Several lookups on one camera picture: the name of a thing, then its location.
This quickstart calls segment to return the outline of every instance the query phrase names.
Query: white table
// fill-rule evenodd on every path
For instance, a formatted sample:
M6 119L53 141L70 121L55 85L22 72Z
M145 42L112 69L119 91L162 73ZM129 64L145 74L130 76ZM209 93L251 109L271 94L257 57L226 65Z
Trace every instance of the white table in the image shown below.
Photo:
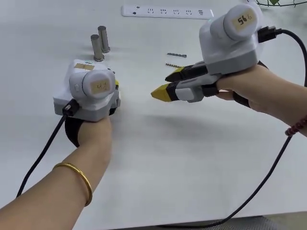
M124 3L206 6L218 16L238 1L2 1L0 207L14 199L60 119L54 115L53 92L72 59L92 59L90 35L99 25L108 27L112 51L105 63L116 72L123 100L112 117L112 162L76 230L222 219L271 167L285 140L282 122L217 98L194 104L151 98L173 71L166 61L201 60L198 31L204 22L125 18ZM269 9L266 22L292 29L307 42L305 9ZM167 57L167 52L188 58ZM303 82L303 58L291 38L269 42L262 60L288 80ZM297 135L272 178L237 217L306 211L306 148L306 139ZM73 149L62 130L27 188Z

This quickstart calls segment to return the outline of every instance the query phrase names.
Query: metal peg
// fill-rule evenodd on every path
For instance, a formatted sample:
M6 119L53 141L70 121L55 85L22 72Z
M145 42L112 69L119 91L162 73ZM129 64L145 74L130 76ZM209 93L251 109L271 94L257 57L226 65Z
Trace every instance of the metal peg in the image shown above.
M93 34L91 36L93 51L94 51L94 60L95 61L103 61L105 59L105 56L102 53L99 35Z
M99 32L102 52L103 53L110 52L111 48L109 47L109 42L108 42L108 39L107 39L106 27L103 26L103 25L99 26L98 32Z

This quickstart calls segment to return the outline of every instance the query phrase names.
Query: power strip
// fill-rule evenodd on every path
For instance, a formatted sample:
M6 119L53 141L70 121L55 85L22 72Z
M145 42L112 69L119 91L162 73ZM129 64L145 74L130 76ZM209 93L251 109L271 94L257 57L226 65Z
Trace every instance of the power strip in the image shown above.
M211 9L191 8L191 7L124 5L121 8L121 14L125 17L190 18L190 19L213 18L213 12Z

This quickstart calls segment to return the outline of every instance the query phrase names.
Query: gold bangle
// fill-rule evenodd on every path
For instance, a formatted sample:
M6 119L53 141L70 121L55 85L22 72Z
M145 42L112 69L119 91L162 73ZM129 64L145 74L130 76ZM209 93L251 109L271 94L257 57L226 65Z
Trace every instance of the gold bangle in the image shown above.
M76 173L78 173L82 177L82 179L83 179L83 181L84 181L84 183L85 183L85 185L87 187L87 190L88 190L88 199L87 199L87 202L85 204L85 207L88 206L91 203L92 199L93 199L93 190L92 190L90 182L88 181L88 179L86 178L84 173L81 170L79 170L76 166L74 166L73 164L62 162L62 163L56 164L53 167L53 169L55 169L57 167L62 167L62 166L74 170Z

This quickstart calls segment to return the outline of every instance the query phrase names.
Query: bracelet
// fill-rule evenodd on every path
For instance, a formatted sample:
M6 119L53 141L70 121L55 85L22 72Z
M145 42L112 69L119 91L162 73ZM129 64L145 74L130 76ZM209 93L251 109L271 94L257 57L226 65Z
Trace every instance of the bracelet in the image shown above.
M76 166L74 166L73 164L66 163L66 162L62 162L62 163L56 164L53 167L53 169L55 169L57 167L67 167L67 168L70 168L70 169L74 170L76 173L78 173L82 177L84 183L86 184L87 190L88 190L88 199L87 199L87 202L85 204L85 207L88 206L91 203L92 199L93 199L93 190L92 190L90 182L88 181L88 179L86 178L84 173L81 170L79 170Z
M298 133L300 130L304 129L305 127L307 127L307 116L305 116L303 119L297 122L294 126L288 128L285 134L288 137L291 137L294 134Z

